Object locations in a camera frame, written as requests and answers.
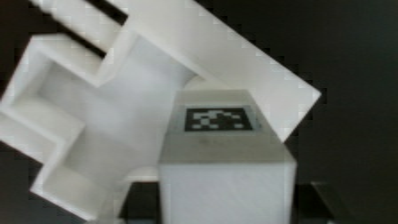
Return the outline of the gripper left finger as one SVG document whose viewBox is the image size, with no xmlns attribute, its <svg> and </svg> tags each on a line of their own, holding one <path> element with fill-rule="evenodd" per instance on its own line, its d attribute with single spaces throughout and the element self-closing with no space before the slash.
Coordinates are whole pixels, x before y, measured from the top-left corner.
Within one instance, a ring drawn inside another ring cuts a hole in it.
<svg viewBox="0 0 398 224">
<path fill-rule="evenodd" d="M 120 213 L 123 209 L 130 187 L 139 180 L 139 176 L 129 175 L 116 183 L 105 198 L 95 224 L 125 224 L 123 218 L 120 217 Z"/>
</svg>

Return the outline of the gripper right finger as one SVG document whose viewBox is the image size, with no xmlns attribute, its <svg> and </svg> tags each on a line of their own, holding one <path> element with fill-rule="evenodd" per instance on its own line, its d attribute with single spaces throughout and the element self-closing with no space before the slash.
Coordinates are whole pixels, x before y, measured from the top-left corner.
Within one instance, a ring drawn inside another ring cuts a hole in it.
<svg viewBox="0 0 398 224">
<path fill-rule="evenodd" d="M 312 186 L 315 188 L 315 192 L 320 196 L 320 201 L 326 205 L 326 209 L 329 212 L 326 217 L 326 224 L 356 224 L 356 218 L 349 211 L 344 199 L 340 197 L 333 185 L 326 182 L 313 182 Z"/>
</svg>

